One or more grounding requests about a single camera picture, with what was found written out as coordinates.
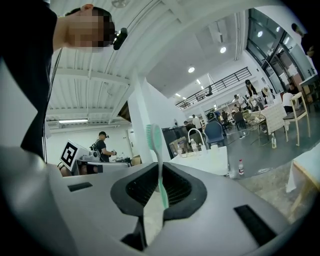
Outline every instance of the gray floor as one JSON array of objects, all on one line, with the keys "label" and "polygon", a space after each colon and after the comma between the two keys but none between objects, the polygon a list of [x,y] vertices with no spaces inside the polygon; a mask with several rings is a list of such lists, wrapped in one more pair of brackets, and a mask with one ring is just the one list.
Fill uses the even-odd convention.
[{"label": "gray floor", "polygon": [[[320,113],[311,111],[309,114],[311,138],[308,138],[307,120],[299,121],[300,146],[297,147],[297,130],[294,122],[290,123],[288,139],[286,142],[285,130],[278,129],[275,132],[277,148],[272,149],[271,143],[259,147],[255,141],[258,131],[250,131],[249,134],[240,139],[240,133],[234,128],[229,131],[230,135],[224,139],[227,146],[230,177],[233,179],[244,179],[252,177],[290,162],[293,158],[310,150],[320,141]],[[267,136],[261,135],[261,145],[267,143]],[[239,159],[244,165],[244,175],[238,174]]]}]

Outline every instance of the white table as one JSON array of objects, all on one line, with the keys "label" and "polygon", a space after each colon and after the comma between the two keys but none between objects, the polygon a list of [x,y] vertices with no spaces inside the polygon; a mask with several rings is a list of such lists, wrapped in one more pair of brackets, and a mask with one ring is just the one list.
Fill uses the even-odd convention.
[{"label": "white table", "polygon": [[265,116],[269,135],[285,125],[283,118],[287,116],[287,113],[282,103],[270,105],[261,111],[255,111],[253,113]]},{"label": "white table", "polygon": [[286,192],[295,190],[304,183],[300,194],[292,205],[293,212],[306,197],[312,187],[320,191],[320,143],[311,150],[297,156],[292,160]]},{"label": "white table", "polygon": [[216,175],[228,174],[229,167],[226,146],[218,147],[217,145],[212,145],[211,149],[207,150],[207,154],[201,153],[201,151],[196,154],[189,153],[188,157],[177,155],[169,163],[189,166]]}]

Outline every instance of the green toothbrush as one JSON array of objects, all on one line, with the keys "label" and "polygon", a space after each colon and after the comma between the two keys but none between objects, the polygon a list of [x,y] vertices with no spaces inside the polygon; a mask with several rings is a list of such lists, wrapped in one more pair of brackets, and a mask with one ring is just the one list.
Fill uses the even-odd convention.
[{"label": "green toothbrush", "polygon": [[158,160],[158,186],[159,186],[159,191],[161,194],[162,198],[162,203],[164,208],[169,207],[169,202],[168,202],[168,196],[167,192],[165,190],[165,187],[162,183],[162,169],[163,169],[163,164],[164,161],[162,159],[162,136],[161,136],[161,129],[157,124],[148,124],[146,126],[146,139],[148,141],[148,146],[150,150],[153,150],[155,152],[156,158]]}]

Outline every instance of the railing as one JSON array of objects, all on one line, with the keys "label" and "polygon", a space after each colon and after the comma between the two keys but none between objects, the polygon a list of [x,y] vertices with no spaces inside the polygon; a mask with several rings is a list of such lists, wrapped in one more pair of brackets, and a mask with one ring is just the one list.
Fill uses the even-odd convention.
[{"label": "railing", "polygon": [[192,106],[193,104],[202,101],[206,97],[209,97],[218,91],[221,91],[229,86],[234,85],[235,83],[244,80],[251,76],[251,73],[248,69],[248,67],[245,67],[243,69],[240,69],[239,71],[209,85],[208,87],[204,88],[203,90],[200,90],[196,92],[195,94],[191,95],[187,99],[180,101],[176,106],[180,109],[186,109],[189,106]]}]

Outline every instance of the glass wall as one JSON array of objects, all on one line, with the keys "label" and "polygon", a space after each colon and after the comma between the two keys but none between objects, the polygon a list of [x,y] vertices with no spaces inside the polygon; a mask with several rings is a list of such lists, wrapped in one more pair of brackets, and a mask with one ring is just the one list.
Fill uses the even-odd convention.
[{"label": "glass wall", "polygon": [[256,9],[249,10],[247,51],[269,77],[273,89],[283,92],[315,73],[301,47],[276,22]]}]

